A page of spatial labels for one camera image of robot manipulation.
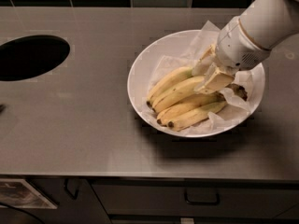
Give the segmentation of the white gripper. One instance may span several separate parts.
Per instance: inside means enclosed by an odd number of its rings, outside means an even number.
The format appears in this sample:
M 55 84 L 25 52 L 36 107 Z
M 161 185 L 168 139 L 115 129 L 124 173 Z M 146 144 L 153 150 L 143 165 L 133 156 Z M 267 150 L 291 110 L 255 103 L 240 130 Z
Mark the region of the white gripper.
M 223 66 L 213 63 L 215 53 Z M 235 80 L 235 70 L 250 70 L 269 55 L 270 50 L 250 40 L 239 17 L 233 17 L 220 31 L 216 48 L 210 45 L 192 69 L 194 77 L 204 77 L 194 91 L 203 94 L 219 91 Z

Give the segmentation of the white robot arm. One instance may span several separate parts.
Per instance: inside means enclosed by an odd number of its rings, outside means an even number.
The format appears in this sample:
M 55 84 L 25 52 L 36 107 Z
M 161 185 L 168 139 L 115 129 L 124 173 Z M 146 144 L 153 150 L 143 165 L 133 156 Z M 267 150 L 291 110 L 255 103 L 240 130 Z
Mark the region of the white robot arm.
M 233 81 L 235 73 L 266 60 L 272 49 L 299 33 L 299 0 L 255 0 L 221 29 L 217 41 L 193 68 L 204 80 L 194 91 L 210 94 Z

